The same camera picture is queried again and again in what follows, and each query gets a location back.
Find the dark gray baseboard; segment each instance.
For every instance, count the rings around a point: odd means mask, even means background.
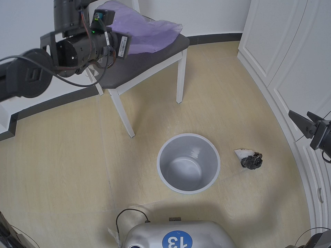
[[[93,97],[98,95],[97,88],[95,86],[86,87],[59,97],[52,98],[50,100],[44,101],[37,105],[33,105],[29,108],[21,110],[10,117],[9,128],[6,132],[0,134],[0,141],[11,138],[15,136],[16,123],[22,118],[29,117],[31,115],[37,114],[39,112],[52,109],[54,107],[68,104],[77,100],[81,100],[87,97]]]
[[[241,39],[242,33],[222,33],[222,34],[209,34],[188,37],[190,45],[225,42],[225,41],[238,41]]]

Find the white cabinet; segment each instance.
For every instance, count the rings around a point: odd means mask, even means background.
[[[331,120],[331,0],[252,0],[238,58],[291,147],[312,228],[330,228],[331,164],[310,148],[311,139],[301,138],[288,112]]]
[[[265,85],[279,68],[307,0],[252,0],[239,50]]]
[[[308,0],[300,27],[268,89],[295,140],[289,110],[325,117],[331,110],[331,0]]]

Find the white chair frame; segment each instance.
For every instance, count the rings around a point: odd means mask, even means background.
[[[131,1],[132,1],[133,9],[140,13],[138,0],[131,0]],[[122,119],[122,122],[123,122],[128,134],[130,135],[131,138],[134,137],[135,133],[134,133],[132,127],[131,127],[130,121],[129,121],[127,115],[126,115],[126,112],[124,110],[124,107],[122,105],[122,102],[121,102],[121,99],[120,99],[119,96],[122,93],[129,90],[130,88],[132,88],[133,86],[139,84],[143,80],[145,80],[148,77],[152,76],[153,74],[159,72],[163,68],[166,68],[170,64],[173,64],[174,62],[178,61],[176,102],[179,104],[183,100],[184,77],[185,77],[185,66],[186,66],[186,53],[187,53],[187,49],[171,56],[169,59],[167,59],[167,60],[165,60],[165,61],[163,61],[159,64],[156,64],[152,68],[150,68],[147,71],[141,73],[140,75],[138,75],[137,77],[133,78],[132,80],[126,82],[125,84],[120,85],[115,89],[107,89],[110,96],[112,97],[112,100],[113,100],[114,105],[117,109],[117,112],[118,112],[120,118]],[[96,82],[96,79],[94,78],[94,76],[91,73],[91,71],[89,70],[89,68],[86,69],[86,73],[89,76],[90,81],[92,83]],[[100,84],[96,84],[96,88],[97,88],[99,94],[102,95],[103,90],[102,90],[102,87],[100,86]]]

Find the purple plastic bag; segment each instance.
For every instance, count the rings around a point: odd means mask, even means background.
[[[114,10],[114,22],[110,27],[132,36],[128,54],[162,50],[173,43],[183,29],[181,24],[144,17],[116,0],[107,1],[98,9]]]

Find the crumpled black plastic bag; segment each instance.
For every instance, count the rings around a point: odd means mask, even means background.
[[[250,170],[255,170],[261,167],[262,162],[262,154],[256,152],[253,156],[241,159],[241,166]]]

